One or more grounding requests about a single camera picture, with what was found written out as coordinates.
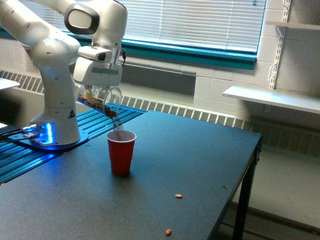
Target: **wall vent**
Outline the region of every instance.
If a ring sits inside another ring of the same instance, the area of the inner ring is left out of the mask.
[[[43,93],[41,78],[8,71],[0,71],[0,78],[16,81],[18,88],[36,93]],[[236,116],[207,111],[199,108],[155,101],[143,97],[125,95],[121,104],[146,111],[159,111],[186,118],[197,119],[213,124],[220,124],[262,134],[262,143],[312,156],[320,156],[320,134],[304,129],[275,125],[269,122],[252,122]]]

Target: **blue led light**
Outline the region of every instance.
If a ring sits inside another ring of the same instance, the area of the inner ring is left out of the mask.
[[[52,132],[52,125],[50,122],[47,122],[45,124],[45,128],[46,128],[46,135],[48,136],[48,141],[47,144],[52,144],[54,142],[54,138],[53,138],[53,132]]]

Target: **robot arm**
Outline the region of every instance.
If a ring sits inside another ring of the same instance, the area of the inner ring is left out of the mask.
[[[92,37],[91,46],[79,49],[73,78],[86,85],[118,86],[122,66],[118,64],[128,12],[115,0],[74,3],[64,15],[64,23],[74,34]]]
[[[115,0],[86,4],[73,0],[31,2],[64,13],[65,25],[71,32],[92,37],[92,46],[80,47],[75,38],[48,24],[18,0],[0,0],[0,25],[31,46],[33,63],[39,68],[43,81],[44,110],[31,120],[31,124],[48,125],[51,134],[33,141],[43,146],[72,144],[80,139],[80,133],[75,117],[75,85],[69,65],[76,62],[74,80],[86,85],[87,89],[93,85],[118,86],[122,75],[118,58],[127,9]]]
[[[62,15],[65,15],[66,10],[70,5],[76,3],[76,1],[74,1],[74,0],[54,0],[54,1],[52,1],[52,0],[29,0],[29,1],[36,3],[36,4],[46,6],[48,8],[51,8]]]

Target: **red plastic cup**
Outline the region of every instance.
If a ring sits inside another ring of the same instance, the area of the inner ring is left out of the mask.
[[[108,139],[112,173],[128,175],[137,138],[136,134],[130,131],[116,130],[109,132],[106,138]]]

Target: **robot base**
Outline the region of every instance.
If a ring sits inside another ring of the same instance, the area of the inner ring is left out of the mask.
[[[23,134],[16,134],[16,135],[10,136],[9,139],[15,140],[15,139],[22,139],[23,137],[24,137]],[[80,132],[80,140],[67,145],[42,146],[28,139],[17,141],[17,143],[27,148],[36,149],[36,150],[45,151],[45,152],[67,152],[67,151],[70,151],[71,149],[74,149],[86,143],[88,140],[89,140],[88,133]]]

